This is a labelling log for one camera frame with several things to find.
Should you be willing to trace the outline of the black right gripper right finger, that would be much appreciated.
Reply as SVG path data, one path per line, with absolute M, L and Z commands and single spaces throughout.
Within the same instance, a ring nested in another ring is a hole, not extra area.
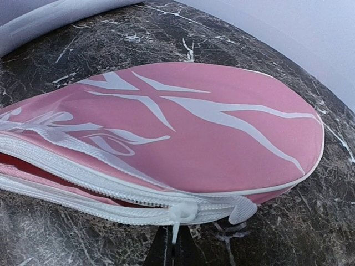
M 179 229 L 177 241 L 174 245 L 174 265 L 177 266 L 201 266 L 205 262 L 192 238 L 188 226 Z

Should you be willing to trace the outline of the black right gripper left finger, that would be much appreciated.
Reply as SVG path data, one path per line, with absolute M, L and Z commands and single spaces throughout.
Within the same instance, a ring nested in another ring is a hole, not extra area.
M 171 265 L 171 226 L 159 226 L 144 266 Z

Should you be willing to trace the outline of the pink racket cover bag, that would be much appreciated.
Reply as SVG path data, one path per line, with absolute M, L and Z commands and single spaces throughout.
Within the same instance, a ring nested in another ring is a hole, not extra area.
M 1 188 L 109 221 L 228 218 L 307 179 L 315 109 L 276 78 L 202 63 L 107 72 L 1 109 Z

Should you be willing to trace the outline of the white shuttlecock tube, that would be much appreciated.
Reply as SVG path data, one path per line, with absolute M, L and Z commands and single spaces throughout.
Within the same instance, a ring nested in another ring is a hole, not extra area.
M 41 35 L 136 0 L 1 1 L 1 56 Z

